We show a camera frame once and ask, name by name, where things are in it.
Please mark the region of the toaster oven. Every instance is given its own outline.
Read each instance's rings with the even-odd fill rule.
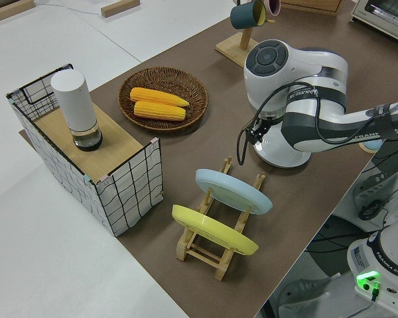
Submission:
[[[358,0],[352,16],[398,40],[398,0]]]

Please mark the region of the woven tray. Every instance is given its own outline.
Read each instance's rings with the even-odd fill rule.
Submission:
[[[186,119],[162,121],[134,115],[134,102],[130,100],[130,92],[134,87],[157,89],[187,100]],[[139,126],[152,131],[177,131],[195,123],[205,113],[208,92],[200,81],[185,71],[168,67],[147,68],[125,80],[119,90],[118,103],[122,113]]]

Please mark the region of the brown table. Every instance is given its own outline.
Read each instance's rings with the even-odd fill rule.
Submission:
[[[398,101],[398,42],[350,22],[353,5],[344,1],[337,17],[285,9],[276,23],[252,34],[258,42],[277,38],[294,48],[324,47],[345,57],[349,113]],[[190,317],[253,317],[371,158],[351,145],[313,154],[305,166],[284,170],[264,163],[250,146],[245,164],[239,166],[237,134],[254,109],[247,101],[243,69],[215,50],[235,33],[224,20],[92,91],[93,101],[140,143],[161,138],[164,201],[118,239]],[[117,102],[121,84],[154,66],[185,70],[207,87],[209,108],[195,129],[154,133],[122,115]],[[194,181],[196,170],[219,170],[227,155],[233,156],[230,174],[236,178],[251,183],[265,172],[261,191],[274,208],[250,216],[243,233],[260,248],[252,256],[235,254],[219,282],[213,267],[191,257],[186,262],[176,259],[182,227],[172,219],[171,207],[196,208],[204,195]],[[219,203],[209,215],[228,225],[238,217]]]

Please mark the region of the corn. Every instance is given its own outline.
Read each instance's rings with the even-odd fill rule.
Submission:
[[[179,96],[143,87],[133,87],[133,89],[130,92],[130,100],[134,102],[152,101],[154,103],[162,103],[178,107],[188,106],[188,101],[185,101],[183,98],[180,98]]]
[[[163,121],[183,121],[186,109],[152,101],[138,101],[134,104],[134,115]]]

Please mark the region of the green indicator light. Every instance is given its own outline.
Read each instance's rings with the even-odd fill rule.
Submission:
[[[378,277],[379,272],[376,272],[375,270],[372,270],[371,272],[367,272],[364,274],[357,275],[357,284],[359,287],[364,288],[364,284],[368,280],[374,280],[376,277]]]

